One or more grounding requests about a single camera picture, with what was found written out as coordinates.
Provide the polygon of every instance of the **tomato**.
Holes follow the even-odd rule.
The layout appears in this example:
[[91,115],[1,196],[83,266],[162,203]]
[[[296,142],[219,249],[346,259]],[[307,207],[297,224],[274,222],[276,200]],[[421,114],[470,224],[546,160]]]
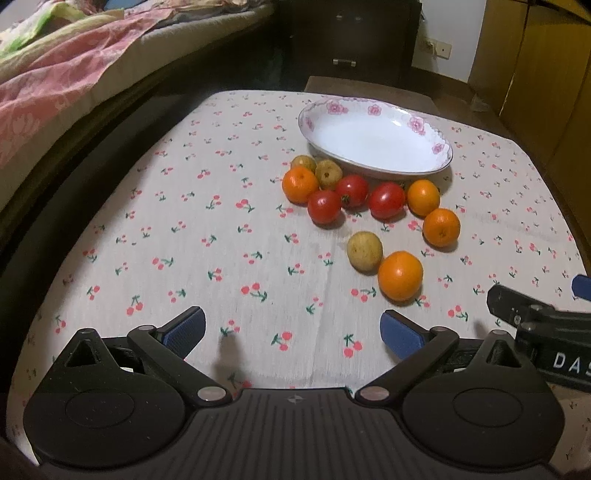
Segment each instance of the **tomato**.
[[340,197],[332,190],[319,190],[308,198],[308,214],[314,223],[334,222],[340,213]]
[[336,184],[335,191],[339,194],[344,208],[360,207],[368,196],[369,185],[361,175],[347,175]]
[[369,210],[378,220],[388,220],[404,207],[404,190],[393,181],[380,183],[369,194]]

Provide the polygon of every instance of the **table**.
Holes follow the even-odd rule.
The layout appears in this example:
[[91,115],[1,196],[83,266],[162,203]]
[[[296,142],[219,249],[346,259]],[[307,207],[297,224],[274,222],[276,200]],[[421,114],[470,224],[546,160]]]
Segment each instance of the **table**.
[[[207,332],[187,361],[237,393],[245,387],[352,390],[397,359],[378,321],[392,304],[376,277],[357,273],[348,238],[371,230],[385,254],[407,250],[424,267],[422,290],[404,315],[430,328],[482,338],[500,324],[488,313],[496,282],[557,308],[591,310],[573,298],[583,272],[573,237],[540,175],[510,140],[425,115],[454,148],[450,168],[430,177],[454,210],[457,249],[428,247],[410,212],[381,223],[368,212],[320,229],[281,190],[289,162],[309,147],[297,126],[320,95],[235,91],[212,96],[158,140],[123,179],[64,260],[33,321],[9,394],[13,441],[26,402],[72,334],[102,336],[163,325],[191,305]],[[567,428],[553,463],[589,462],[589,396],[556,387]]]

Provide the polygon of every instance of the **electrical outlet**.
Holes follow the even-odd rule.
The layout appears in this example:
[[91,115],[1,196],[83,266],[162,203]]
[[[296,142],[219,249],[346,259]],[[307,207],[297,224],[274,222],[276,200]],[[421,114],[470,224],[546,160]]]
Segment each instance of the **electrical outlet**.
[[442,41],[435,43],[435,55],[443,59],[448,59],[449,55],[452,54],[452,45]]
[[431,55],[435,55],[436,45],[437,40],[424,37],[421,42],[421,50]]

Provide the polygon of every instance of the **white plate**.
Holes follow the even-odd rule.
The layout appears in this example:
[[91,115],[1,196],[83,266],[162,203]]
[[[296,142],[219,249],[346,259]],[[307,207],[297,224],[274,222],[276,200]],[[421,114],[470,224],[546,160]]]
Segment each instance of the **white plate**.
[[317,150],[372,176],[426,175],[452,161],[452,147],[439,130],[413,112],[377,100],[323,99],[306,106],[298,123]]

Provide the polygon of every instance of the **orange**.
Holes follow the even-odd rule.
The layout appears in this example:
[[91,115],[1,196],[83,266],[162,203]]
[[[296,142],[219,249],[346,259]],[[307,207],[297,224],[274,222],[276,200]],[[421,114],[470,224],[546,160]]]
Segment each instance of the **orange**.
[[424,217],[438,208],[440,200],[439,190],[428,180],[415,181],[407,191],[408,208],[419,217]]
[[460,236],[460,219],[446,208],[437,208],[425,217],[423,236],[434,247],[451,245]]
[[318,190],[320,185],[316,175],[307,168],[298,166],[284,175],[281,188],[291,203],[307,203],[308,197]]
[[393,301],[406,301],[421,287],[423,266],[418,258],[405,252],[388,255],[378,270],[378,285]]

